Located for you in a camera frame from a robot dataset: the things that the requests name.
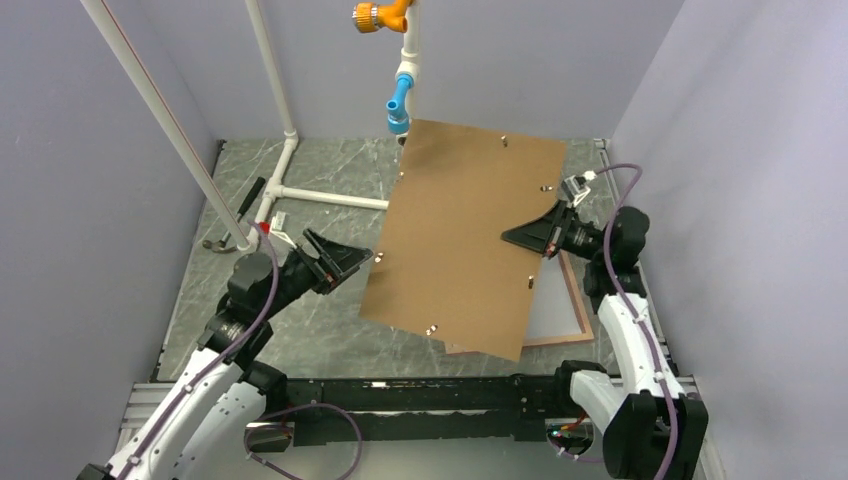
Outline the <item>photo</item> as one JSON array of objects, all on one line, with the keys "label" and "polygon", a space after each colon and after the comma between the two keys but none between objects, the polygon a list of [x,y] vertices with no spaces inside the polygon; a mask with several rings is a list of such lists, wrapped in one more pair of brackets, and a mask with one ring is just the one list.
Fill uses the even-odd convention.
[{"label": "photo", "polygon": [[543,259],[533,281],[533,300],[524,347],[594,339],[568,255]]}]

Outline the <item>pink wooden picture frame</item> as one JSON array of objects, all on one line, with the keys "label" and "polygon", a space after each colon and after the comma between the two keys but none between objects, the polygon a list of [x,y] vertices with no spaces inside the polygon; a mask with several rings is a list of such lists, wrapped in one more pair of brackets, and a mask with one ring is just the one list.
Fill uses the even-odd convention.
[{"label": "pink wooden picture frame", "polygon": [[480,352],[516,361],[526,348],[594,338],[570,258],[531,257],[516,271],[487,268],[463,279],[432,306],[418,331],[449,352]]}]

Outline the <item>brown backing board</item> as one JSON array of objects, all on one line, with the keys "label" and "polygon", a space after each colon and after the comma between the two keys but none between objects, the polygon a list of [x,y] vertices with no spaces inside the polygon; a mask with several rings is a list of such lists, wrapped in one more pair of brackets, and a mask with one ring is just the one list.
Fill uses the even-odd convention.
[{"label": "brown backing board", "polygon": [[361,316],[517,360],[541,258],[502,234],[553,206],[565,159],[561,140],[415,120]]}]

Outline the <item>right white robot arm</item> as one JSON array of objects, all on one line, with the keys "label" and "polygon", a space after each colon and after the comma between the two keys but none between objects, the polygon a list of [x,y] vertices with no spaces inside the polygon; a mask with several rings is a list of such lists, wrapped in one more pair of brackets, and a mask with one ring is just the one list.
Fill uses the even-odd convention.
[{"label": "right white robot arm", "polygon": [[649,217],[634,207],[618,209],[600,228],[558,201],[501,238],[545,259],[566,252],[587,262],[583,289],[610,337],[621,383],[598,364],[565,361],[550,391],[555,409],[582,410],[592,422],[611,477],[691,479],[709,415],[677,379],[653,326],[638,266],[649,228]]}]

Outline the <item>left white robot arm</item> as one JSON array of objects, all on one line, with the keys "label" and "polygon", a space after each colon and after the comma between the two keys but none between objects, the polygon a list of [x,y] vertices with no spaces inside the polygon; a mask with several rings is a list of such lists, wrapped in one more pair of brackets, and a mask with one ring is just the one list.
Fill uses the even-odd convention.
[{"label": "left white robot arm", "polygon": [[104,465],[81,479],[174,479],[197,466],[226,429],[272,420],[287,406],[287,377],[257,357],[273,335],[270,319],[313,291],[327,295],[374,253],[329,240],[311,229],[309,254],[293,244],[278,259],[267,235],[263,250],[239,258],[226,291],[189,363],[153,414]]}]

